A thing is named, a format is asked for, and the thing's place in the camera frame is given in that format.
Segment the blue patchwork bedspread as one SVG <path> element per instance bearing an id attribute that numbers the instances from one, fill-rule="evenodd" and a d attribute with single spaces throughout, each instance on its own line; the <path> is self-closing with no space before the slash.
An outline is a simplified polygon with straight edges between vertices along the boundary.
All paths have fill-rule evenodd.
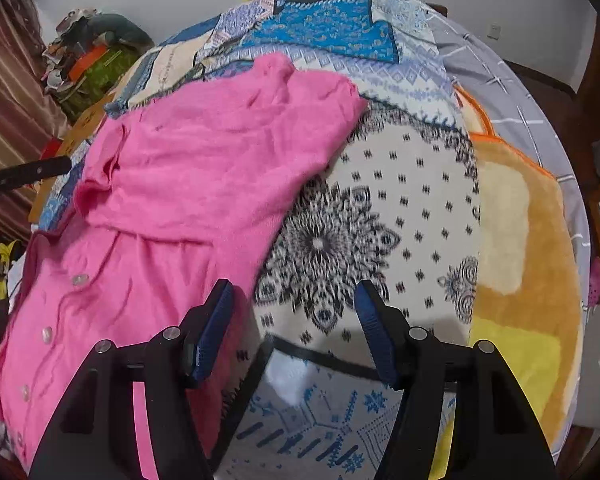
<path id="1" fill-rule="evenodd" d="M 193 81 L 249 70 L 280 53 L 297 70 L 345 76 L 366 109 L 327 166 L 307 180 L 280 225 L 250 295 L 237 306 L 212 375 L 189 397 L 201 444 L 211 450 L 262 340 L 367 365 L 372 358 L 354 310 L 358 282 L 410 320 L 452 333 L 430 266 L 427 183 L 437 148 L 457 132 L 452 82 L 415 0 L 249 0 L 222 13 L 195 41 L 189 72 L 170 81 L 178 45 L 151 53 L 112 106 L 117 119 Z"/>

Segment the wall socket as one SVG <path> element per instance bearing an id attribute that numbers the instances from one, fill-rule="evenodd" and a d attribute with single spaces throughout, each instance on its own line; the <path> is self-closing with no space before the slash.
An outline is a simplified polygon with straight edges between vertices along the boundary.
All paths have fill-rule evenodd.
<path id="1" fill-rule="evenodd" d="M 498 24 L 491 24 L 486 36 L 492 40 L 499 40 L 501 36 L 501 26 Z"/>

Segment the red box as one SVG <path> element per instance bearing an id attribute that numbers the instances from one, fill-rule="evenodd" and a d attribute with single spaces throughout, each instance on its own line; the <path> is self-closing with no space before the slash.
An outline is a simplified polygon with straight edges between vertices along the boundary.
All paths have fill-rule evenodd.
<path id="1" fill-rule="evenodd" d="M 62 145 L 62 140 L 57 138 L 51 138 L 45 145 L 44 150 L 41 153 L 40 159 L 50 159 L 57 156 L 58 151 Z"/>

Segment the striped red curtain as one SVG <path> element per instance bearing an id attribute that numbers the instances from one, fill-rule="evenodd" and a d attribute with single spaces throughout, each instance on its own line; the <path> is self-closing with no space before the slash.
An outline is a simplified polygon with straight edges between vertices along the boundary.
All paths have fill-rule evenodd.
<path id="1" fill-rule="evenodd" d="M 0 0 L 0 169 L 34 162 L 69 128 L 41 84 L 44 49 L 33 0 Z"/>

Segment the orange box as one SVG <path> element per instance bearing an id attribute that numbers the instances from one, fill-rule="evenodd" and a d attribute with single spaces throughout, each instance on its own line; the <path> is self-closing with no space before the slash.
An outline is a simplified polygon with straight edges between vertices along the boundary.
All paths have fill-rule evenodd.
<path id="1" fill-rule="evenodd" d="M 78 81 L 82 75 L 94 64 L 96 63 L 106 52 L 108 48 L 101 44 L 100 46 L 96 46 L 91 48 L 88 52 L 82 55 L 80 58 L 76 60 L 76 62 L 69 70 L 68 76 L 69 79 L 73 82 Z"/>

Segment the pink button-up shirt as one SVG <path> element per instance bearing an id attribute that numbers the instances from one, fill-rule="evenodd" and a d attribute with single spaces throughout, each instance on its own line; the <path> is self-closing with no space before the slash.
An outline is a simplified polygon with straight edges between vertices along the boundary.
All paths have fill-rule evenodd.
<path id="1" fill-rule="evenodd" d="M 88 352 L 181 322 L 220 278 L 250 295 L 300 188 L 366 109 L 280 53 L 102 124 L 60 225 L 35 232 L 0 345 L 0 420 L 23 466 Z"/>

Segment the grey checked bed sheet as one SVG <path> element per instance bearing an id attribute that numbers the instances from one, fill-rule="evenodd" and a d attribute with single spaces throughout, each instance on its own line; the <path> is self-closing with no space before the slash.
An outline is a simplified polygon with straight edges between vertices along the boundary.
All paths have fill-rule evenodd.
<path id="1" fill-rule="evenodd" d="M 576 175 L 556 131 L 527 87 L 490 47 L 436 11 L 429 13 L 428 24 L 452 83 L 476 98 L 501 138 L 557 178 L 565 202 L 582 302 L 587 304 L 590 228 Z"/>

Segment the green patterned storage bag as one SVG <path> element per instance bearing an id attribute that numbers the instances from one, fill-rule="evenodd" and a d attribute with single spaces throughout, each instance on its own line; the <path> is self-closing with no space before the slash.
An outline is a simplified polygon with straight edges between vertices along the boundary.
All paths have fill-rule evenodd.
<path id="1" fill-rule="evenodd" d="M 140 55 L 128 47 L 109 47 L 78 81 L 68 79 L 68 87 L 54 90 L 52 95 L 70 124 L 106 96 L 139 58 Z"/>

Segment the orange yellow plush blanket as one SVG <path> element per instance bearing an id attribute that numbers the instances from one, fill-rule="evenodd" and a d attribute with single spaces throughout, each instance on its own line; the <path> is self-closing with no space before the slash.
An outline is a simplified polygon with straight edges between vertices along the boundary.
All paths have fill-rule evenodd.
<path id="1" fill-rule="evenodd" d="M 547 444 L 564 429 L 582 356 L 579 275 L 557 179 L 499 136 L 466 90 L 457 132 L 432 141 L 426 242 L 459 342 L 493 341 Z"/>

